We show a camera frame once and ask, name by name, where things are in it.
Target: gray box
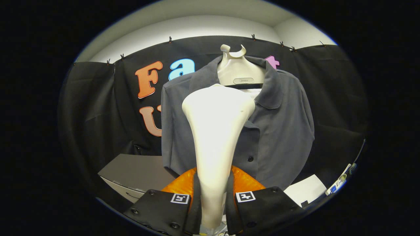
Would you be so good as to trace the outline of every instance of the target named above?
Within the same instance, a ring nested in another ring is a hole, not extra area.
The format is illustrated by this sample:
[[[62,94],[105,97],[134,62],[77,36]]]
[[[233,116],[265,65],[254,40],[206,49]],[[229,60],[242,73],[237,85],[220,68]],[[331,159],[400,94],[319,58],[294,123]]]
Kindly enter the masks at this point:
[[[127,154],[115,157],[98,175],[132,203],[147,190],[161,190],[175,179],[163,168],[162,156]]]

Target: white ceiling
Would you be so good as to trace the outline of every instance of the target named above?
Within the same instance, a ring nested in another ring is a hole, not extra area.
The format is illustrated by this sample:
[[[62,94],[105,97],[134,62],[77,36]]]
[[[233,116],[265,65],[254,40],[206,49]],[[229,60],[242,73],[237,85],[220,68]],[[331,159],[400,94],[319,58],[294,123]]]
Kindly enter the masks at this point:
[[[87,61],[113,41],[145,26],[185,16],[242,18],[275,27],[294,14],[261,0],[162,0],[133,12],[98,35],[79,55]]]

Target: white mannequin form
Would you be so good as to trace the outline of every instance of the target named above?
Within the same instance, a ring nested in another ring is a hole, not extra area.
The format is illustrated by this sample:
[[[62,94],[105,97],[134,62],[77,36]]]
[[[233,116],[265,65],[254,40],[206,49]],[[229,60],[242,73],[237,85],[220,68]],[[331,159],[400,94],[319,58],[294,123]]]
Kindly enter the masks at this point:
[[[243,45],[239,52],[230,52],[230,47],[223,44],[222,61],[217,66],[220,84],[223,86],[235,84],[262,84],[265,77],[265,68],[249,62],[244,55],[247,50]]]
[[[188,95],[182,110],[194,138],[202,225],[212,235],[221,225],[236,143],[255,102],[245,92],[214,84]]]

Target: white paper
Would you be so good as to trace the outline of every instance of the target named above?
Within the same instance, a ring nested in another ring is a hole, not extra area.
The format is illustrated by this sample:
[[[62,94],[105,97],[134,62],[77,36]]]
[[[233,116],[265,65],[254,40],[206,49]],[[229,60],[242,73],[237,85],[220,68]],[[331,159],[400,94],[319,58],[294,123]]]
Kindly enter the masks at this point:
[[[312,175],[300,182],[290,185],[284,190],[296,204],[302,207],[302,202],[313,202],[325,193],[327,188],[316,175]]]

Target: shirt collar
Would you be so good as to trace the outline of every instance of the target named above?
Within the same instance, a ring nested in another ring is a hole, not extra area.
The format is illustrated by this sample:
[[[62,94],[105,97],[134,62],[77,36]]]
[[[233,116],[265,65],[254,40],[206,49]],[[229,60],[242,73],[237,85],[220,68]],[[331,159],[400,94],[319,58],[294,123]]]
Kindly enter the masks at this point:
[[[244,56],[249,62],[265,68],[264,83],[260,94],[255,98],[255,101],[267,109],[277,109],[280,107],[283,92],[281,86],[281,78],[278,72],[270,65],[267,60]],[[195,92],[199,89],[210,87],[214,84],[219,84],[220,80],[217,75],[217,65],[221,62],[222,56],[217,57],[210,63],[194,72],[192,75],[189,93]]]

